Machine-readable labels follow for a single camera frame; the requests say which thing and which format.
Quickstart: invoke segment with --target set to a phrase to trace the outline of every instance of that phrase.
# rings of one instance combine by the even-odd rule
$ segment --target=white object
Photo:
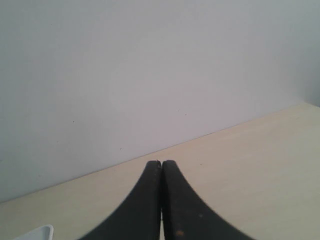
[[[32,231],[16,237],[14,240],[52,240],[54,227],[50,224],[38,227]]]

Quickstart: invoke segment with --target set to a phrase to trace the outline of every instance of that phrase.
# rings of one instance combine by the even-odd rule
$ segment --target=light wood surface
[[[202,199],[251,237],[320,240],[319,158],[320,108],[303,103],[1,203],[0,239],[51,224],[54,240],[75,240],[122,202],[147,161],[173,159]]]

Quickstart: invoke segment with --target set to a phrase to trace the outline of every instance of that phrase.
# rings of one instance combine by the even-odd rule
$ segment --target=wooden table surface
[[[257,240],[320,240],[320,108],[303,103],[0,204],[0,239],[51,224],[76,240],[123,201],[149,160],[176,160],[200,197]]]

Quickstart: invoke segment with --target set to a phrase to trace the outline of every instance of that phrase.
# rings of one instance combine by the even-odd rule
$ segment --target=beige table
[[[0,204],[0,239],[45,224],[75,240],[130,192],[145,163],[174,159],[191,186],[257,240],[320,240],[320,108],[303,103]]]

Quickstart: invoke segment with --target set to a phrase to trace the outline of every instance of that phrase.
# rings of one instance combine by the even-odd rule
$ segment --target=white wall
[[[318,0],[1,1],[0,201],[320,104],[319,13]]]

